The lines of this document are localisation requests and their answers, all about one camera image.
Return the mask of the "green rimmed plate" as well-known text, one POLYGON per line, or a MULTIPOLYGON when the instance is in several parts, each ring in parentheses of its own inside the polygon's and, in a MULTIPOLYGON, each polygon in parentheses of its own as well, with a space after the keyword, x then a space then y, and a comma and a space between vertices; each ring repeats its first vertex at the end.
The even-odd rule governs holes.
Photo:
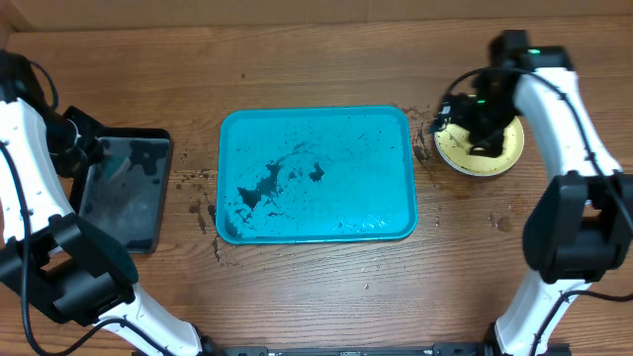
POLYGON ((492 177, 508 171, 523 151, 525 136, 518 117, 504 129, 503 134, 502 151, 498 157, 471 155, 473 146, 468 141, 469 133, 454 124, 435 133, 433 138, 440 156, 455 170, 476 177, 492 177))

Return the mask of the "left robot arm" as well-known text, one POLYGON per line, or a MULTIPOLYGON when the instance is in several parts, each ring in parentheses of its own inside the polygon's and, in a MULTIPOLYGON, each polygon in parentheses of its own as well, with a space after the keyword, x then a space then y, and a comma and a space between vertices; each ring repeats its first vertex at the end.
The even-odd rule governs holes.
POLYGON ((1 54, 1 280, 32 311, 89 334, 110 331, 139 355, 216 355, 194 324, 140 285, 132 256, 157 245, 173 143, 163 129, 109 128, 60 112, 36 62, 1 54))

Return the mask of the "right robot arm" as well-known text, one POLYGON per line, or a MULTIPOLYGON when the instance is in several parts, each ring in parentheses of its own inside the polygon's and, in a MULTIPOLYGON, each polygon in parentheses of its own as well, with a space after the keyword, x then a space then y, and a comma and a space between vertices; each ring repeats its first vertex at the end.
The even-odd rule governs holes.
POLYGON ((577 72, 559 45, 534 46, 506 30, 489 46, 488 66, 467 72, 472 94, 446 89, 429 126, 443 160, 472 175, 502 160, 508 127, 525 119, 548 186, 527 219, 527 273, 505 313, 471 355, 567 355, 549 338, 572 303, 619 268, 632 240, 632 177, 601 142, 583 103, 577 72))

